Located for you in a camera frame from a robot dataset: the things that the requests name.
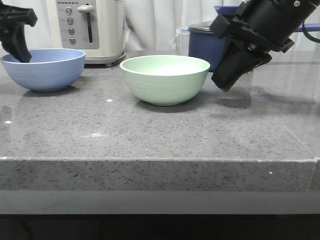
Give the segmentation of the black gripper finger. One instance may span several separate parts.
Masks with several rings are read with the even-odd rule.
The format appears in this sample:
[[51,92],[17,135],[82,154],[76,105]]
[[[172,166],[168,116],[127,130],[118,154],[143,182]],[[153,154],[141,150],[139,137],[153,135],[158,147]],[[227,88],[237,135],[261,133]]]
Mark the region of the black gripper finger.
[[219,89],[227,92],[242,75],[271,60],[271,55],[264,49],[251,48],[243,41],[227,41],[211,79]]
[[1,22],[2,48],[21,63],[29,63],[32,58],[26,44],[25,25],[32,26],[32,22]]

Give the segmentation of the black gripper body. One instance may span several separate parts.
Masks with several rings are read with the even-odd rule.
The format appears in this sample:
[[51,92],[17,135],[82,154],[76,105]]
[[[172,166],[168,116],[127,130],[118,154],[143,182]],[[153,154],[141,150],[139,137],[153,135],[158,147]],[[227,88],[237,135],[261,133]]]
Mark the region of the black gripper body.
[[38,21],[32,8],[22,8],[12,5],[0,5],[0,33],[9,35],[17,32],[25,25],[34,27]]
[[295,7],[289,1],[243,1],[235,14],[217,14],[210,29],[220,39],[285,53],[294,44]]

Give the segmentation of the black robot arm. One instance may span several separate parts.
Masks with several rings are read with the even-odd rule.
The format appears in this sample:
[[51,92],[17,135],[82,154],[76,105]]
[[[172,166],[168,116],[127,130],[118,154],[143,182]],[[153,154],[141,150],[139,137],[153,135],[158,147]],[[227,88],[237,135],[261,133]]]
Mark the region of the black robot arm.
[[318,0],[247,0],[235,14],[218,14],[210,29],[225,38],[212,81],[227,92],[245,73],[272,60],[270,51],[285,53],[290,35],[320,5]]

